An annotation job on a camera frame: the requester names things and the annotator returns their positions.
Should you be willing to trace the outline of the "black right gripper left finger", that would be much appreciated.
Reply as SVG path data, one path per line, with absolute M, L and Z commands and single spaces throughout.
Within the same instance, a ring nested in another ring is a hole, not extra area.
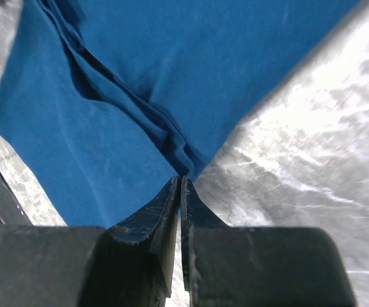
M 178 223 L 178 178 L 108 229 L 114 239 L 118 297 L 169 297 Z

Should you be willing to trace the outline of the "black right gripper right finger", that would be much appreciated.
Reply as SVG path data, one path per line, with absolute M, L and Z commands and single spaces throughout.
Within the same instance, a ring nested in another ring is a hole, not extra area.
M 229 226 L 200 199 L 183 177 L 180 191 L 184 287 L 190 293 L 220 293 L 225 288 Z

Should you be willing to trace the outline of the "blue t shirt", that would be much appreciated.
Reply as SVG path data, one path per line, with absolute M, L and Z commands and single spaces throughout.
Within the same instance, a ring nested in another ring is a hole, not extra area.
M 355 1 L 25 1 L 0 136 L 66 224 L 110 227 L 195 179 Z

